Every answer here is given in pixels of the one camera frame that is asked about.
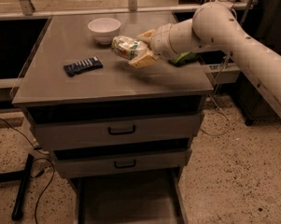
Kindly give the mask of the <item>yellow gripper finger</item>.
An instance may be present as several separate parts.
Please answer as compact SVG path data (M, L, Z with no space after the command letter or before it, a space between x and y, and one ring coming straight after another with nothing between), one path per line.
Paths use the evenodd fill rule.
M147 67L155 64L157 59L158 57L151 50L147 50L145 53L131 59L129 65L135 68Z
M149 45L152 41L154 34L155 34L155 30L151 29L144 32L143 34L138 35L136 39Z

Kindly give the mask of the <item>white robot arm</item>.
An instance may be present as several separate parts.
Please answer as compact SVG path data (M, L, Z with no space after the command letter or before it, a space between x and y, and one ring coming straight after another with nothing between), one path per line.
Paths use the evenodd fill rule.
M183 52L223 51L281 118L281 55L243 30L230 3L205 3L192 19L165 24L137 38L148 44L146 52L130 61L137 68L153 65L159 58L171 60Z

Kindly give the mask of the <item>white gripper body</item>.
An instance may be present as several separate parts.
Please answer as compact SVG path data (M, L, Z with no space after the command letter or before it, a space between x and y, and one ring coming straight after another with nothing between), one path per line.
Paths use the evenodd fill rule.
M177 56L170 44L170 30L172 26L172 23L168 23L159 27L150 39L152 52L164 60L171 60Z

